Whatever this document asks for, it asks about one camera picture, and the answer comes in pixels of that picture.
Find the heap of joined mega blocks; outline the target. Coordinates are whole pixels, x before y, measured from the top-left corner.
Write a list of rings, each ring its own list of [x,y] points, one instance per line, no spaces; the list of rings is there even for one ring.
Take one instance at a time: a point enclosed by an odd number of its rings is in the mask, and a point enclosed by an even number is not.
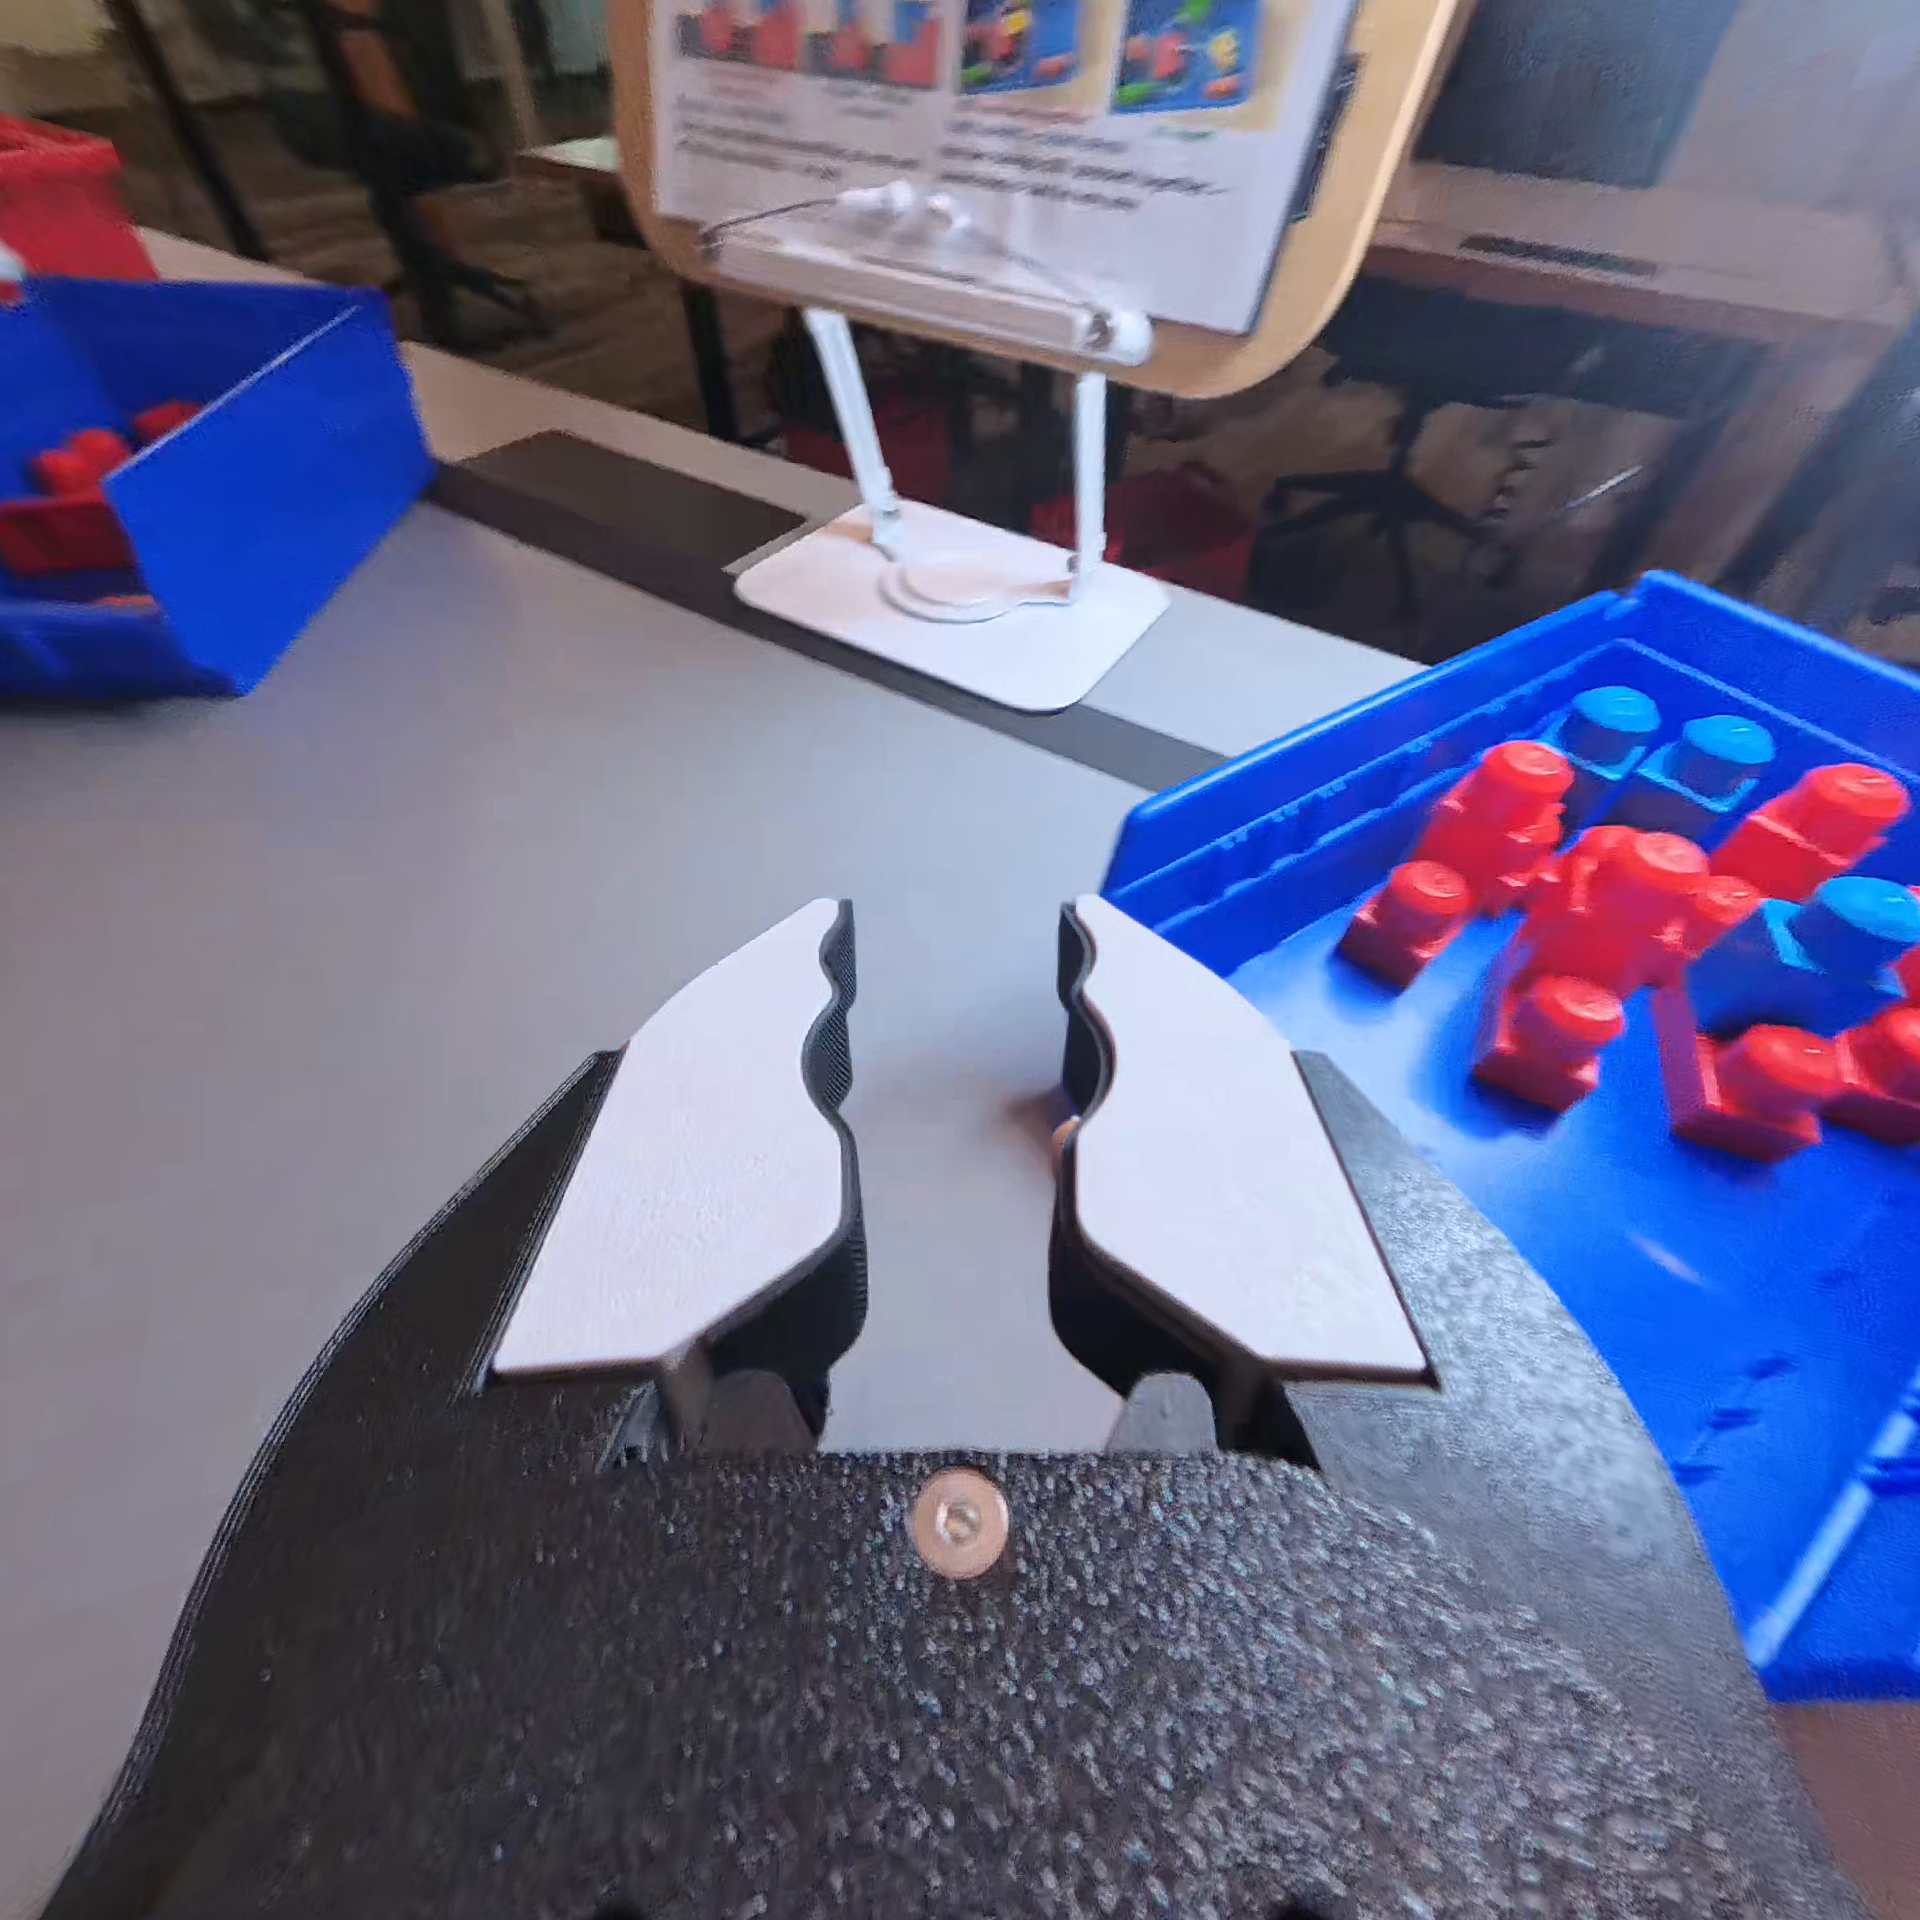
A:
[[[1354,908],[1336,956],[1405,989],[1514,914],[1476,1003],[1468,1077],[1560,1118],[1647,999],[1669,1133],[1785,1161],[1846,1131],[1918,1148],[1918,887],[1863,866],[1912,789],[1822,761],[1764,796],[1776,736],[1593,685],[1492,743]]]

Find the instruction sheet on white stand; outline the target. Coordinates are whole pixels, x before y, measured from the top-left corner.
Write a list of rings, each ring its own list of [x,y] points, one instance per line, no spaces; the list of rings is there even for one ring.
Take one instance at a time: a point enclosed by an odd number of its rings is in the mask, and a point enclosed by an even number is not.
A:
[[[715,276],[696,262],[691,231],[665,221],[650,201],[650,108],[646,108],[646,25],[654,4],[609,4],[609,110],[616,174],[642,238],[682,276],[797,306],[792,296],[756,285]],[[1196,325],[1156,325],[1145,360],[1109,368],[1154,396],[1224,398],[1282,368],[1346,300],[1385,213],[1385,195],[1412,152],[1427,110],[1427,90],[1451,51],[1463,4],[1354,4],[1347,51],[1324,106],[1322,140],[1303,182],[1299,221],[1290,227],[1247,335],[1220,335]],[[1069,360],[1041,349],[966,344],[955,333],[912,333],[904,323],[851,309],[851,323],[886,325],[902,335],[955,349],[984,349],[1020,363],[1072,371]]]

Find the printed instruction sheet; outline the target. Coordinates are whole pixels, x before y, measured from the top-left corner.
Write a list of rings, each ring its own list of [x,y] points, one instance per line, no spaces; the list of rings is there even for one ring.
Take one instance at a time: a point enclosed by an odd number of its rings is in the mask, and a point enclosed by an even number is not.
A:
[[[1354,4],[654,4],[650,201],[715,276],[1041,338],[1247,335]]]

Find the red plastic bin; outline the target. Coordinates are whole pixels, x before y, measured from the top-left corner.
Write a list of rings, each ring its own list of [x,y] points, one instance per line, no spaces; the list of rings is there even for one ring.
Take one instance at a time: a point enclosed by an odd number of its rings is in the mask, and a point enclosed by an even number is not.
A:
[[[4,287],[35,276],[155,281],[109,136],[4,115]]]

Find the pile of mega blocks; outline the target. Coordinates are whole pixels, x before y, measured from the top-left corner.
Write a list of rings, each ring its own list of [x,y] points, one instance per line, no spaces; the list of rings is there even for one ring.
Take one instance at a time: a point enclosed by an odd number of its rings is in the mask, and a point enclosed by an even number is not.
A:
[[[4,501],[4,571],[22,580],[130,571],[130,537],[103,481],[190,426],[197,400],[155,400],[127,432],[87,426],[25,461],[30,494]]]

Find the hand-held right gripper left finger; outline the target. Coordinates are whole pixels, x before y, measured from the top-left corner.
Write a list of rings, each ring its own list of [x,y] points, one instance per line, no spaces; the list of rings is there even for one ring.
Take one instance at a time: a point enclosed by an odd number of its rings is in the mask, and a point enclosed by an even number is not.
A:
[[[520,1260],[494,1382],[635,1382],[707,1445],[819,1445],[868,1317],[855,911],[812,899],[635,1024]]]

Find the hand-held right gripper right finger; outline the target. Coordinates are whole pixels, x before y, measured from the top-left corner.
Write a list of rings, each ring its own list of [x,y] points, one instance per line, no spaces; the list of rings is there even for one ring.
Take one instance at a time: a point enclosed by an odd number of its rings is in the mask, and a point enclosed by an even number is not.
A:
[[[1286,1386],[1427,1388],[1427,1345],[1308,1081],[1224,976],[1096,895],[1058,932],[1051,1322],[1129,1399],[1198,1382],[1220,1445],[1275,1445]]]

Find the blue plastic bin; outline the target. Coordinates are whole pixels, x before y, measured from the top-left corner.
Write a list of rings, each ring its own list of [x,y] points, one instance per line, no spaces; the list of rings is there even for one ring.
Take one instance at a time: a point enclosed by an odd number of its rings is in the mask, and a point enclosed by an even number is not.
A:
[[[1472,1084],[1519,914],[1405,994],[1336,956],[1487,749],[1612,683],[1665,737],[1755,718],[1755,799],[1832,761],[1918,792],[1910,673],[1655,571],[1138,804],[1101,892],[1329,1055],[1554,1285],[1678,1480],[1770,1698],[1912,1701],[1918,1148],[1836,1128],[1755,1165],[1674,1138],[1649,994],[1568,1118]]]
[[[433,469],[380,292],[43,276],[4,305],[4,501],[172,398],[202,410],[103,481],[135,568],[4,571],[4,705],[251,693]]]

